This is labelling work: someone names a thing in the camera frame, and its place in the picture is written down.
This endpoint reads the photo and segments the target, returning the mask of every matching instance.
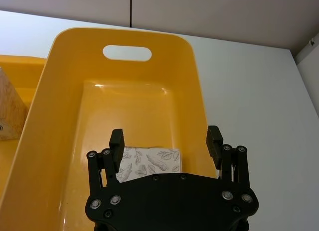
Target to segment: screw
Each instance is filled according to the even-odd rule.
[[[240,208],[238,206],[233,207],[234,213],[240,213]]]
[[[101,205],[101,201],[100,200],[93,200],[92,201],[92,203],[91,203],[91,205],[90,205],[90,207],[92,208],[92,209],[97,209],[100,205]]]
[[[112,210],[106,210],[104,216],[109,219],[110,217],[113,216],[113,211]]]
[[[247,202],[247,203],[253,202],[253,198],[251,198],[251,196],[250,196],[250,195],[247,195],[247,194],[242,195],[242,196],[241,196],[241,199],[242,199],[243,201]]]
[[[104,151],[103,151],[103,154],[105,154],[105,155],[110,154],[110,150],[104,150]]]
[[[154,181],[157,181],[157,180],[159,180],[159,176],[158,176],[158,175],[154,175],[154,176],[152,177],[152,179],[153,179]]]
[[[221,192],[221,196],[226,199],[226,200],[232,200],[233,199],[233,194],[230,193],[229,191],[225,190]]]
[[[94,151],[90,152],[88,156],[89,156],[89,157],[95,156],[95,152],[94,152]]]
[[[245,149],[244,147],[242,147],[242,146],[240,146],[240,147],[238,148],[238,150],[241,151],[241,152],[245,152],[245,151],[246,151],[246,149]]]
[[[224,145],[225,150],[230,150],[230,148],[231,148],[230,145]]]
[[[187,176],[184,175],[184,174],[181,174],[181,175],[180,175],[180,179],[181,179],[181,180],[186,180],[186,179],[187,179]]]
[[[115,195],[110,199],[111,205],[117,205],[120,201],[121,201],[121,197],[118,195]]]

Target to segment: bin handle hole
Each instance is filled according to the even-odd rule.
[[[152,52],[145,47],[107,45],[103,48],[103,55],[112,60],[148,61]]]

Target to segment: yellow plastic bin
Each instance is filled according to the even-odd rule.
[[[112,60],[107,45],[146,47],[148,61]],[[184,172],[215,177],[191,46],[169,34],[76,28],[57,36],[27,117],[0,207],[0,230],[92,231],[86,153],[179,148]]]
[[[22,101],[30,107],[44,58],[0,55],[0,67],[12,82]],[[19,140],[0,140],[0,197],[4,190]]]

